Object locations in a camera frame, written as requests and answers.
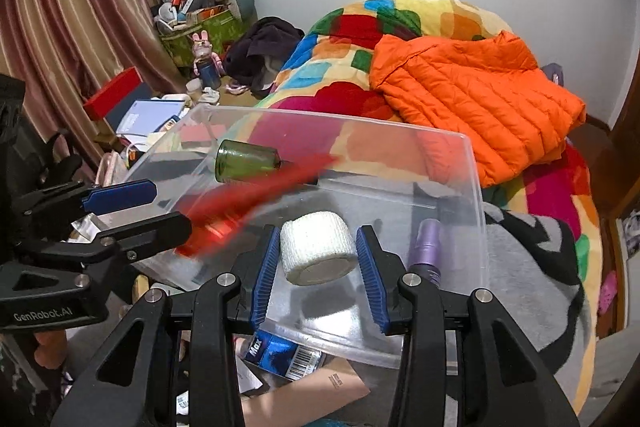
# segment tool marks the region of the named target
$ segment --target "pink object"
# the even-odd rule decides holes
[[[527,195],[527,212],[535,216],[561,219],[569,225],[574,241],[577,241],[582,227],[572,196],[576,192],[567,183],[561,164],[553,162],[532,165],[523,171],[522,179]]]
[[[214,138],[220,138],[226,134],[225,125],[206,125],[199,123],[197,125],[183,125],[180,127],[178,134],[183,142],[210,142],[211,135]]]
[[[222,67],[222,60],[216,52],[211,49],[211,42],[209,42],[209,35],[206,30],[203,30],[200,35],[194,33],[191,37],[193,46],[191,47],[191,53],[193,54],[193,73],[196,76],[200,76],[198,71],[198,62],[203,59],[210,59],[216,67],[216,71],[219,76],[225,76],[225,70]]]
[[[600,299],[598,300],[598,315],[604,315],[613,302],[614,297],[618,294],[618,277],[616,271],[610,271],[602,287],[600,288]]]

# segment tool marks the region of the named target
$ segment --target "paper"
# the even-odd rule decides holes
[[[345,359],[333,359],[310,375],[242,401],[246,427],[300,427],[369,394]]]
[[[136,100],[124,116],[118,128],[117,136],[148,136],[176,116],[184,109],[184,102],[170,100]]]
[[[92,216],[93,214],[87,214],[82,219],[71,223],[71,226],[74,227],[80,235],[78,238],[69,239],[69,243],[90,243],[94,240],[95,236],[98,235],[98,232],[102,231],[94,224],[91,219]]]
[[[162,139],[166,135],[167,131],[153,132],[146,137],[146,145],[151,147],[155,145],[158,140]],[[173,152],[182,150],[182,142],[178,134],[170,134],[158,147],[156,147],[156,153],[161,152]]]
[[[139,136],[137,134],[122,134],[119,136],[124,138],[127,142],[129,142],[132,145],[146,143],[146,136]]]
[[[236,369],[238,370],[238,389],[240,394],[262,387],[260,379],[252,373],[251,369],[246,367],[246,364],[237,355]]]
[[[246,367],[246,364],[237,355],[236,369],[238,371],[238,390],[240,394],[262,387],[262,381],[251,372],[251,369]],[[175,397],[175,412],[185,416],[189,414],[189,391],[185,391]]]
[[[178,290],[178,288],[174,288],[173,286],[162,284],[161,282],[154,282],[151,285],[151,288],[160,288],[167,295],[178,295],[178,293],[184,293],[182,290]]]

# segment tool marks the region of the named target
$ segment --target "colorful blanket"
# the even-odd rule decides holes
[[[320,19],[300,42],[259,107],[306,110],[401,121],[382,95],[369,90],[372,51],[383,34],[409,40],[442,36],[476,40],[509,26],[496,14],[457,0],[367,0]],[[591,385],[602,244],[591,200],[589,172],[568,146],[562,158],[534,165],[518,178],[492,187],[484,199],[520,213],[561,219],[574,234],[580,278],[590,305],[593,334],[584,355],[578,391],[579,411]]]

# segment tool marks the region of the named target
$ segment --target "barcode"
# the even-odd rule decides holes
[[[299,380],[305,375],[314,372],[318,368],[318,362],[321,357],[322,352],[317,349],[298,346],[285,378],[289,378],[289,380]]]

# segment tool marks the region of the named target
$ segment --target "clutter pile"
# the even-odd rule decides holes
[[[129,68],[112,78],[83,105],[100,129],[96,142],[106,150],[98,166],[96,184],[106,187],[123,181],[127,169],[196,103],[218,104],[220,93],[215,89],[220,87],[222,62],[211,51],[206,32],[196,40],[196,48],[198,58],[193,61],[193,68],[200,77],[187,84],[188,93],[154,96],[138,70]]]
[[[207,32],[212,50],[223,54],[255,19],[254,0],[162,0],[151,15],[174,64],[188,74],[193,34]]]

